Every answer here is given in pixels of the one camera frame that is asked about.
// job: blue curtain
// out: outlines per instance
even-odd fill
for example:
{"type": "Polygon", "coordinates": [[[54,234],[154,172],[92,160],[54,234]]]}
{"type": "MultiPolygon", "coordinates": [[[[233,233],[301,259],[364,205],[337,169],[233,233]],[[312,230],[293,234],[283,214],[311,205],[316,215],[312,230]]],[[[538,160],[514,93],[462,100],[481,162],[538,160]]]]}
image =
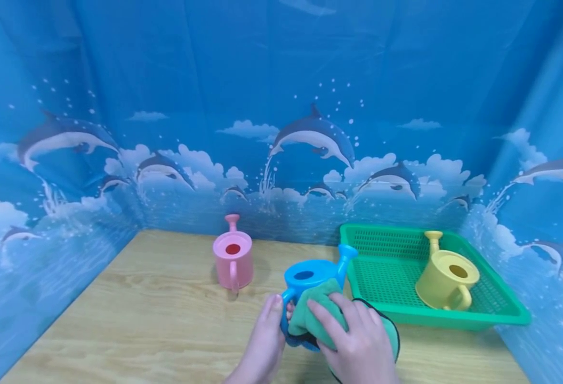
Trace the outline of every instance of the blue curtain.
{"type": "Polygon", "coordinates": [[[563,383],[563,0],[0,0],[0,377],[141,229],[454,230],[563,383]]]}

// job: yellow watering can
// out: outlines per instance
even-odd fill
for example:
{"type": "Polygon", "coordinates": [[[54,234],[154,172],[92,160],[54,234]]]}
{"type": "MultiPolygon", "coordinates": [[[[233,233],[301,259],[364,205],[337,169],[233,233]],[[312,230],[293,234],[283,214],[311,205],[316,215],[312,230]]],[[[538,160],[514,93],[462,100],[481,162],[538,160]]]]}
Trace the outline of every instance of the yellow watering can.
{"type": "Polygon", "coordinates": [[[416,283],[416,294],[434,309],[467,310],[472,303],[470,289],[480,280],[480,271],[464,256],[439,249],[443,232],[429,230],[424,235],[430,242],[430,257],[416,283]]]}

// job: pink watering can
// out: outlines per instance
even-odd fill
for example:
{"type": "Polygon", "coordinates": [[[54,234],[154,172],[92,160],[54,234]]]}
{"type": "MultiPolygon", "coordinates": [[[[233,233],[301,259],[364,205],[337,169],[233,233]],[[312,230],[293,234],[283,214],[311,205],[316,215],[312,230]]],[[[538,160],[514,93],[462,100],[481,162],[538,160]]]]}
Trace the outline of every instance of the pink watering can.
{"type": "Polygon", "coordinates": [[[237,231],[239,215],[228,214],[224,218],[230,229],[213,242],[215,266],[220,285],[238,294],[254,277],[252,238],[245,232],[237,231]]]}

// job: fingernail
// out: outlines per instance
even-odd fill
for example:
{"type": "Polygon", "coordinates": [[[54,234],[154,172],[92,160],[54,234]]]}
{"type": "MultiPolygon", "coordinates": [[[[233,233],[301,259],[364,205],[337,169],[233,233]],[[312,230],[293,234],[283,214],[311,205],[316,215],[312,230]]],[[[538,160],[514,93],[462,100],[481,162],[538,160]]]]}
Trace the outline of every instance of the fingernail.
{"type": "Polygon", "coordinates": [[[281,295],[275,295],[275,300],[273,301],[275,308],[281,309],[283,300],[281,295]]]}

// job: hand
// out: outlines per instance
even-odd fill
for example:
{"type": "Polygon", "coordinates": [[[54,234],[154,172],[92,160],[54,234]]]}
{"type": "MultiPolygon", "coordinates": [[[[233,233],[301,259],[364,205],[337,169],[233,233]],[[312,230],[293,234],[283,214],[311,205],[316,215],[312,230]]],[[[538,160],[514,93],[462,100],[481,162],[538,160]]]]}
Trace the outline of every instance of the hand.
{"type": "MultiPolygon", "coordinates": [[[[244,356],[224,384],[270,383],[282,360],[286,340],[280,328],[283,300],[280,295],[267,298],[256,319],[244,356]]],[[[294,306],[287,307],[286,316],[292,316],[294,306]]]]}
{"type": "Polygon", "coordinates": [[[347,332],[317,302],[310,299],[307,306],[337,346],[337,351],[333,351],[318,340],[318,347],[335,376],[342,383],[400,384],[393,350],[379,314],[341,294],[334,293],[329,297],[341,308],[348,323],[347,332]]]}

